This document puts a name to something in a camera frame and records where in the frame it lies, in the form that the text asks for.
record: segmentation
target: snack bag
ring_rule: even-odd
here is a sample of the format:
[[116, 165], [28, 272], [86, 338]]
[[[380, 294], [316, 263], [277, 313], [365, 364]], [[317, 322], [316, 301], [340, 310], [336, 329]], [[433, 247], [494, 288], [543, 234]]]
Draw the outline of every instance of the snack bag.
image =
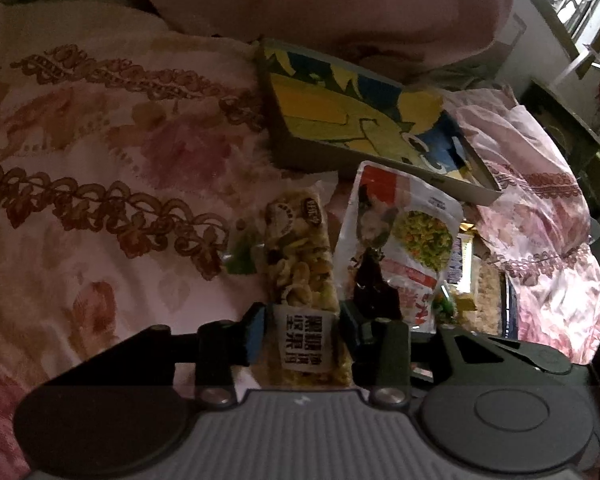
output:
[[257, 197], [242, 210], [231, 226], [226, 249], [221, 253], [222, 266], [227, 274], [256, 274], [267, 272], [264, 261], [266, 205], [275, 202], [284, 192], [310, 189], [318, 203], [328, 203], [338, 185], [338, 172], [311, 173], [301, 178], [285, 178], [263, 183]]
[[338, 337], [340, 306], [320, 199], [283, 193], [266, 208], [264, 246], [275, 343], [267, 348], [269, 382], [291, 387], [348, 386], [350, 356]]
[[371, 255], [385, 282], [397, 289], [402, 318], [413, 328], [433, 332], [431, 303], [445, 279], [462, 218], [460, 203], [439, 189], [416, 176], [363, 162], [333, 256], [339, 299], [354, 298], [356, 275]]

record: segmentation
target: ribbed surface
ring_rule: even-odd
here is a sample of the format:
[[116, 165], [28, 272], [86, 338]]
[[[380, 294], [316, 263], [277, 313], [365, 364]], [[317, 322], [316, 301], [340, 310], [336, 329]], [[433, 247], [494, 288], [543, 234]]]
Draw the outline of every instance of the ribbed surface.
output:
[[[33, 473], [31, 480], [54, 477]], [[411, 421], [356, 392], [251, 392], [206, 413], [175, 453], [128, 480], [479, 480], [429, 449]], [[575, 480], [565, 471], [552, 480]]]

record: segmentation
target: pink blanket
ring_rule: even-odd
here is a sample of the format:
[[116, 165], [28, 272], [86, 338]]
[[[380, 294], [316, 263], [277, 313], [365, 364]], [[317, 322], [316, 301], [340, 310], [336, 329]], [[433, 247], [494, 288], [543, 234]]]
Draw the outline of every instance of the pink blanket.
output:
[[600, 266], [587, 245], [589, 209], [573, 173], [513, 97], [488, 89], [445, 95], [504, 190], [490, 207], [477, 207], [477, 227], [514, 283], [519, 338], [589, 363], [600, 342]]
[[259, 275], [221, 272], [289, 177], [252, 58], [125, 7], [0, 4], [0, 480], [27, 471], [11, 415], [34, 386], [266, 299]]

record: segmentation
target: cartoon illustration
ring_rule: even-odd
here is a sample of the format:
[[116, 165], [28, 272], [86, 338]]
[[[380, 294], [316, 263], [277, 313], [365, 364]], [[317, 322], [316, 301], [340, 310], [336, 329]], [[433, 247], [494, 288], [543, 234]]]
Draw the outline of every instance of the cartoon illustration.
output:
[[472, 181], [442, 97], [407, 92], [315, 57], [265, 48], [270, 79], [296, 137], [319, 140]]

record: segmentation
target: food package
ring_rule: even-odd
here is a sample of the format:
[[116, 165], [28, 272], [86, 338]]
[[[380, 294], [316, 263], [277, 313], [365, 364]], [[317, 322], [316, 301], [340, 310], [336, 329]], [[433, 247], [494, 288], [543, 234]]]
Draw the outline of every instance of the food package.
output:
[[500, 271], [477, 256], [472, 262], [472, 299], [475, 307], [461, 313], [460, 324], [467, 330], [502, 334]]
[[453, 250], [451, 251], [451, 258], [449, 259], [449, 269], [446, 274], [446, 280], [460, 293], [468, 293], [471, 291], [471, 268], [473, 256], [473, 232], [458, 234], [456, 240], [454, 241]]
[[293, 190], [266, 209], [265, 252], [277, 352], [269, 345], [269, 383], [349, 386], [350, 356], [337, 332], [340, 307], [326, 218], [311, 190]]
[[322, 203], [328, 203], [338, 185], [338, 172], [306, 174], [300, 178], [285, 178], [263, 184], [258, 194], [249, 200], [229, 228], [226, 249], [221, 253], [222, 266], [227, 274], [261, 274], [267, 272], [264, 259], [266, 205], [283, 192], [311, 189]]
[[356, 275], [372, 254], [382, 278], [398, 291], [402, 318], [416, 330], [434, 332], [431, 303], [462, 218], [460, 203], [439, 189], [363, 162], [334, 252], [339, 298], [352, 300]]

